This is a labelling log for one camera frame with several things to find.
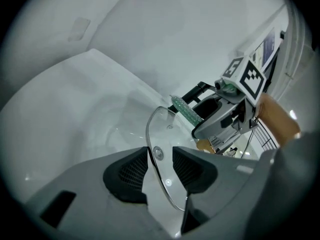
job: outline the sticker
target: sticker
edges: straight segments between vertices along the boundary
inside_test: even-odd
[[[226,69],[226,71],[223,73],[223,77],[226,78],[230,78],[234,72],[236,71],[236,69],[238,68],[238,66],[240,65],[240,63],[242,62],[243,57],[242,58],[235,58],[230,65],[228,66],[228,68]]]
[[[240,79],[240,83],[254,99],[258,97],[258,94],[264,83],[264,78],[251,61],[248,61],[248,64]]]
[[[255,51],[250,54],[250,58],[254,61],[255,66],[261,70],[266,64],[271,54],[275,50],[275,30],[274,28],[265,37],[263,42]]]
[[[69,34],[68,41],[80,41],[84,37],[90,22],[91,21],[87,18],[76,18]]]

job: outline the green transparent object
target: green transparent object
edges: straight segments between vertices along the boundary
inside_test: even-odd
[[[171,96],[174,107],[194,126],[196,127],[203,119],[179,96]]]
[[[222,88],[222,91],[225,93],[225,94],[228,94],[229,96],[236,96],[238,94],[238,90],[237,88],[232,85],[231,83],[229,84],[226,84],[223,88]]]

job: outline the transparent container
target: transparent container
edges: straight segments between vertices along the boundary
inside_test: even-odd
[[[146,126],[146,142],[152,153],[153,166],[162,190],[170,203],[184,211],[187,191],[173,168],[173,147],[197,149],[191,130],[171,110],[158,107]]]

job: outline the white wall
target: white wall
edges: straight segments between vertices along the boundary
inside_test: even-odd
[[[1,107],[30,79],[47,68],[87,50],[87,46],[118,0],[29,0],[8,32],[0,54]],[[88,28],[76,25],[89,20]],[[85,31],[80,40],[71,34]]]
[[[320,130],[320,54],[317,51],[309,65],[292,82],[279,103],[289,113],[293,110],[302,132]]]
[[[91,48],[105,53],[166,97],[183,95],[199,81],[213,84],[236,47],[283,3],[30,0],[0,54],[0,107],[37,74]],[[77,24],[72,31],[78,18],[88,20],[89,26],[81,40],[72,40],[72,33],[84,31]]]
[[[214,84],[235,49],[284,0],[120,0],[93,36],[95,48],[164,97]],[[284,17],[283,26],[288,25]]]

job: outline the metal rack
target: metal rack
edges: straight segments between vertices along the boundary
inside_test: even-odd
[[[258,127],[255,128],[255,131],[253,132],[253,134],[261,144],[261,147],[263,147],[263,150],[267,151],[267,150],[276,149],[277,145],[269,135],[264,125],[259,120],[257,121],[257,124],[258,124]]]

